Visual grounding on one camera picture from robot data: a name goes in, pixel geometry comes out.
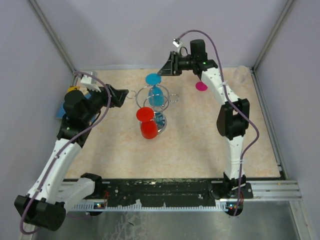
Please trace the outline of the blue wine glass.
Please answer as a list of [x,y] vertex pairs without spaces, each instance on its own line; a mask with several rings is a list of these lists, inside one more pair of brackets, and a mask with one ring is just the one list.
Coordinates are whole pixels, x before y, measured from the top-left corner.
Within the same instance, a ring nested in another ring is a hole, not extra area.
[[146,76],[145,81],[148,85],[150,85],[150,89],[148,92],[148,101],[149,104],[154,107],[160,107],[164,104],[164,93],[161,88],[158,87],[158,84],[161,83],[161,76],[157,73],[151,73]]

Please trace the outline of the pink wine glass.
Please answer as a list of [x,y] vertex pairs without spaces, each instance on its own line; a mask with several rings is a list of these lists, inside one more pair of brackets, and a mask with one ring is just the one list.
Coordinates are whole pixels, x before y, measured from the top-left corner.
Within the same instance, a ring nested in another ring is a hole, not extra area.
[[196,84],[195,84],[195,88],[200,91],[200,92],[204,92],[208,89],[208,86],[203,83],[202,80],[199,80]]

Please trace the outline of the red wine glass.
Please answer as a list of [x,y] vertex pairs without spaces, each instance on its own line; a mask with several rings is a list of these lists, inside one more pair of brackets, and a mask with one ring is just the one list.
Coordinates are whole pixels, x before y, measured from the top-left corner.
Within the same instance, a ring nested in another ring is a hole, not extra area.
[[141,107],[136,112],[136,118],[140,121],[140,131],[145,139],[153,139],[158,135],[157,124],[154,121],[155,113],[150,107]]

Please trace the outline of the clear wine glass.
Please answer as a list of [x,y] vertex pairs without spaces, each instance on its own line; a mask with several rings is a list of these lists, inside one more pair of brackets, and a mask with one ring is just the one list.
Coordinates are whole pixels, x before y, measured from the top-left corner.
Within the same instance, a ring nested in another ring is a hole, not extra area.
[[240,65],[235,69],[233,73],[233,80],[236,84],[242,84],[249,74],[249,69],[244,65]]

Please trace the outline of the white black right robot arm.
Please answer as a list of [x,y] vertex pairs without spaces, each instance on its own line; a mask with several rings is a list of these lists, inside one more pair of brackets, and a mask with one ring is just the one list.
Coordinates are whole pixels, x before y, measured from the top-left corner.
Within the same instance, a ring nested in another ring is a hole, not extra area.
[[220,104],[216,127],[226,143],[226,164],[223,180],[209,188],[215,199],[235,198],[246,185],[243,169],[243,142],[249,127],[250,103],[241,99],[223,79],[222,70],[208,58],[204,40],[190,42],[190,53],[182,55],[182,44],[174,40],[176,51],[171,51],[167,62],[158,71],[160,76],[180,76],[183,71],[192,71],[213,93]]

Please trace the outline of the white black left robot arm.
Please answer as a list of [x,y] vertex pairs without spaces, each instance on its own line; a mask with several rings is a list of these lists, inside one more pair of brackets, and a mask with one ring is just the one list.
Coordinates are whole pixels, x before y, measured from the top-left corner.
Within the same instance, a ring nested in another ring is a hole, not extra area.
[[115,89],[106,84],[88,92],[89,97],[80,90],[71,90],[64,96],[64,115],[51,156],[32,188],[25,196],[18,195],[14,201],[21,216],[21,225],[30,224],[56,231],[71,208],[82,199],[97,199],[103,195],[102,177],[93,173],[84,173],[69,189],[59,191],[92,128],[106,116],[101,112],[102,108],[120,108],[129,90]]

